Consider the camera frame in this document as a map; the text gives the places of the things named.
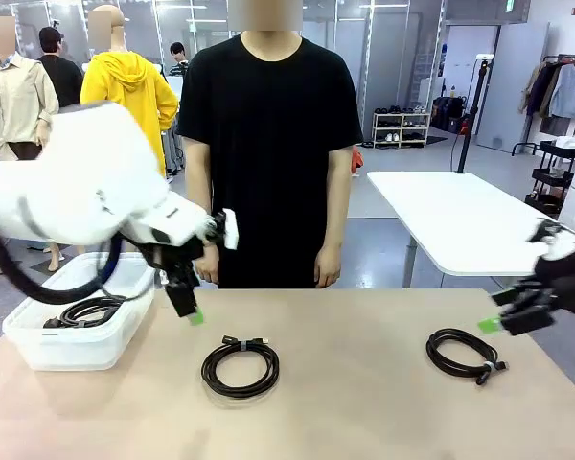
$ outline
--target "man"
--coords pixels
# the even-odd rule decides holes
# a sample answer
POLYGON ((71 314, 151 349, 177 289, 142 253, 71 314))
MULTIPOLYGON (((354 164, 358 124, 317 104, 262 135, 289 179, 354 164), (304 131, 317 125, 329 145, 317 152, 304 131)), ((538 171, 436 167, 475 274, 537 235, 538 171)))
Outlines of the man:
POLYGON ((60 57, 62 51, 62 35, 53 27, 43 27, 38 33, 40 47, 44 56, 42 62, 51 82, 56 89, 59 108, 81 103, 81 87, 83 75, 77 64, 60 57))
POLYGON ((185 48, 183 43, 176 41, 171 45, 171 56, 176 60, 176 65, 169 71, 170 77, 185 77, 188 71, 189 62, 185 59, 185 48))
POLYGON ((230 28, 246 32, 199 51, 181 95, 187 197, 233 209, 240 232, 236 251, 207 244, 196 271, 220 288, 324 288, 340 275, 362 140, 354 84, 340 56, 291 32, 302 2, 240 7, 230 28))

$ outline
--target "white table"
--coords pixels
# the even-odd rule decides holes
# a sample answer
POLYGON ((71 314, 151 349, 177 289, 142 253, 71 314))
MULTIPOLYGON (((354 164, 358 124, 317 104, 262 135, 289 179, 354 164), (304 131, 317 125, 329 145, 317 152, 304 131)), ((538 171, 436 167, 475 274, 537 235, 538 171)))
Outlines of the white table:
POLYGON ((418 245, 453 276, 527 276, 544 243, 530 243, 549 219, 470 173, 369 172, 411 235, 402 286, 409 288, 418 245))

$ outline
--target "black pole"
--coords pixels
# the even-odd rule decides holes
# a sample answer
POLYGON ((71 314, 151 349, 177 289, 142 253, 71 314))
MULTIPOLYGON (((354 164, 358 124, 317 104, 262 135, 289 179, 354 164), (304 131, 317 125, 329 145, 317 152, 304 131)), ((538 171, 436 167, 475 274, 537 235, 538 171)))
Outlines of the black pole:
POLYGON ((475 88, 475 95, 472 100, 471 111, 469 112, 469 122, 467 123, 467 132, 464 136, 464 144, 462 144, 462 153, 460 154, 460 163, 458 163, 459 174, 464 174, 464 164, 467 162, 467 152, 469 151, 469 144, 471 143, 472 135, 472 125, 475 123, 475 116, 477 115, 477 103, 479 102, 479 97, 481 96, 481 88, 483 87, 483 80, 488 72, 488 61, 484 60, 481 62, 481 68, 479 69, 479 79, 477 80, 477 87, 475 88))

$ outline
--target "plastic storage bin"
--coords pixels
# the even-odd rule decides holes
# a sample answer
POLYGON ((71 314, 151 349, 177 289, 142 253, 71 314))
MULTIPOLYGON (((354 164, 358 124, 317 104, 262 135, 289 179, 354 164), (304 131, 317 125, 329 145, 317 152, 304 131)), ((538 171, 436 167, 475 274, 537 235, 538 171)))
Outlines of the plastic storage bin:
MULTIPOLYGON (((53 289, 80 286, 95 276, 97 258, 96 252, 76 257, 43 286, 53 289)), ((155 270, 147 265, 141 254, 124 253, 106 288, 111 294, 131 297, 147 287, 154 274, 155 270)), ((109 369, 141 324, 154 291, 152 287, 141 298, 124 302, 109 321, 86 329, 43 329, 47 319, 59 316, 68 305, 46 305, 28 298, 6 317, 2 331, 36 371, 109 369)), ((102 295, 98 291, 92 297, 102 295)))

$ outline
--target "floor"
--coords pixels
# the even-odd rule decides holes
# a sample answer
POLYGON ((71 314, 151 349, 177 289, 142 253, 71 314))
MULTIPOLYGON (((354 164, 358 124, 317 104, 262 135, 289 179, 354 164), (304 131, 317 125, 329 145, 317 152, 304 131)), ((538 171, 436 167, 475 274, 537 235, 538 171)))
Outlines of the floor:
MULTIPOLYGON (((369 171, 448 171, 449 152, 453 136, 447 141, 434 144, 426 149, 372 150, 362 149, 364 168, 354 180, 350 212, 346 227, 343 252, 342 276, 334 288, 399 288, 403 276, 404 247, 408 234, 396 219, 394 211, 387 205, 375 188, 368 182, 369 171)), ((455 148, 454 169, 460 154, 461 140, 455 148)), ((537 158, 527 155, 512 158, 511 155, 472 145, 467 161, 467 171, 495 184, 505 192, 523 197, 532 185, 530 171, 537 158)), ((184 192, 184 178, 180 174, 172 183, 172 188, 184 192)), ((46 276, 29 268, 47 260, 46 254, 27 250, 18 241, 10 243, 13 257, 21 261, 36 280, 46 276)), ((76 255, 74 248, 65 252, 76 255)), ((418 254, 413 287, 437 288, 442 275, 421 251, 418 254)), ((446 276, 444 288, 469 287, 483 288, 488 292, 497 290, 493 280, 488 278, 460 278, 446 276)), ((9 282, 0 277, 0 335, 2 320, 23 300, 9 282)), ((558 324, 553 328, 533 334, 535 340, 546 353, 575 383, 575 316, 559 314, 558 324)))

